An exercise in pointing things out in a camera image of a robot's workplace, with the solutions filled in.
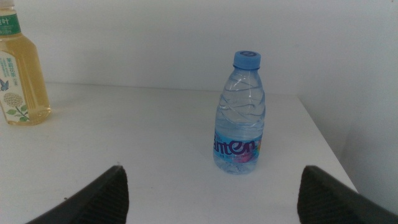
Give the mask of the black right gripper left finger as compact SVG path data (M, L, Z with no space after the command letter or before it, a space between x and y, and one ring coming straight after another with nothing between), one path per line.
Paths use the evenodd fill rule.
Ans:
M61 204L28 224L125 224L129 210L127 175L112 166Z

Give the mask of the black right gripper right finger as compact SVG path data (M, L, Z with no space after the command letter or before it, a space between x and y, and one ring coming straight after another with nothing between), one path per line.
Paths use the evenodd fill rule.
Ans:
M397 215L334 178L317 166L305 166L297 213L306 224L397 224Z

